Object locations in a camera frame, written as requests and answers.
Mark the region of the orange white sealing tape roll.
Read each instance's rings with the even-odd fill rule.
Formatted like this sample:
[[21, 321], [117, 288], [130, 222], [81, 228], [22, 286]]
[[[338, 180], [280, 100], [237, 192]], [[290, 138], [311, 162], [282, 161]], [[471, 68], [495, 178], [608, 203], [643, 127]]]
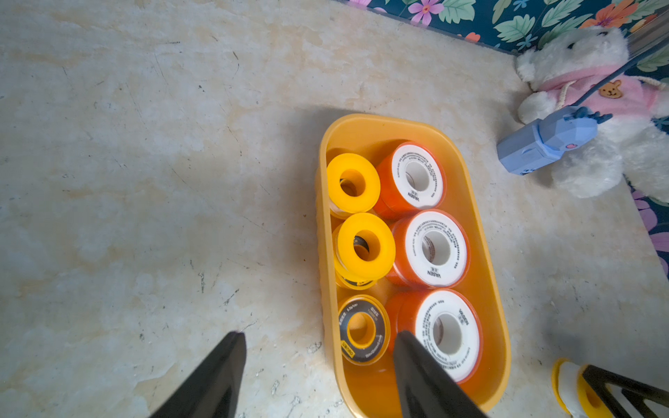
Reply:
[[381, 193], [374, 211], [383, 219], [401, 219], [440, 206], [447, 181], [442, 167], [426, 147], [403, 142], [376, 166]]
[[483, 336], [479, 318], [460, 293], [450, 289], [398, 293], [385, 304], [393, 352], [397, 336], [408, 331], [448, 375], [464, 383], [481, 361]]
[[400, 219], [390, 227], [397, 253], [386, 278], [414, 288], [450, 288], [470, 266], [469, 241], [447, 212], [430, 209]]

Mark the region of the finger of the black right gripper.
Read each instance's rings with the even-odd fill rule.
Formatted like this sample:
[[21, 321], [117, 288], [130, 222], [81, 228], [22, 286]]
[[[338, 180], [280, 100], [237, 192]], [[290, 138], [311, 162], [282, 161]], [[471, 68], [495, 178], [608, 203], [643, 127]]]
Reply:
[[634, 379], [588, 365], [582, 374], [585, 383], [592, 389], [613, 417], [660, 417], [661, 413], [651, 408], [652, 404], [668, 409], [668, 392]]

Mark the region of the yellow plastic storage box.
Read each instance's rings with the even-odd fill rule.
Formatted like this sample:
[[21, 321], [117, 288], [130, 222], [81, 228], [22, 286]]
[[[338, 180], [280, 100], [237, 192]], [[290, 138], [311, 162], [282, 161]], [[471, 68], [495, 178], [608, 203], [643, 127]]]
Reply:
[[[386, 276], [373, 287], [355, 291], [336, 284], [333, 232], [346, 219], [330, 213], [327, 166], [343, 153], [355, 153], [374, 167], [403, 142], [416, 142], [433, 153], [444, 171], [447, 190], [438, 206], [463, 228], [469, 241], [470, 266], [464, 279], [450, 288], [414, 288], [391, 283]], [[367, 294], [383, 306], [398, 293], [450, 289], [460, 293], [479, 318], [483, 349], [473, 376], [457, 383], [483, 411], [491, 410], [501, 399], [510, 376], [510, 338], [503, 305], [488, 251], [470, 175], [463, 157], [442, 132], [430, 125], [397, 118], [350, 114], [336, 120], [325, 132], [315, 178], [318, 251], [322, 311], [326, 348], [344, 404], [356, 417], [398, 417], [402, 414], [398, 395], [393, 352], [371, 366], [357, 366], [343, 357], [338, 324], [339, 306], [346, 299]]]

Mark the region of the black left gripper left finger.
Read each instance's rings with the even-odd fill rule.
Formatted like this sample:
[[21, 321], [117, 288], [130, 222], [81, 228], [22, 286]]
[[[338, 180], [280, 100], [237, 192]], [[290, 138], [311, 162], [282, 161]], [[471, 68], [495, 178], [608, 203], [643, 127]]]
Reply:
[[247, 360], [245, 334], [230, 332], [154, 417], [234, 417]]

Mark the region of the black yellow sealing tape roll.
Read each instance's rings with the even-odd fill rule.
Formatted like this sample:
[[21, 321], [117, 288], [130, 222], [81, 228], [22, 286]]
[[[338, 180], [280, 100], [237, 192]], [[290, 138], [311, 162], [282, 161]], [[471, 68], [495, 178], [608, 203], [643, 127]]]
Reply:
[[341, 274], [336, 273], [336, 284], [342, 288], [351, 289], [355, 291], [362, 291], [373, 287], [374, 285], [376, 285], [376, 283], [377, 283], [376, 280], [367, 280], [363, 282], [347, 280]]
[[338, 324], [343, 357], [357, 366], [371, 366], [390, 344], [390, 317], [383, 304], [367, 294], [352, 296], [339, 306]]

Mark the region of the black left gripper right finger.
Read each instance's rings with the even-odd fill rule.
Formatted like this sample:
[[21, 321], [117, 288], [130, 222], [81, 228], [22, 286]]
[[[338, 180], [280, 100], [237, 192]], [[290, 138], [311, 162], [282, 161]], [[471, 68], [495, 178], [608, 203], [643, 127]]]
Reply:
[[393, 362], [403, 417], [484, 417], [414, 334], [395, 338]]

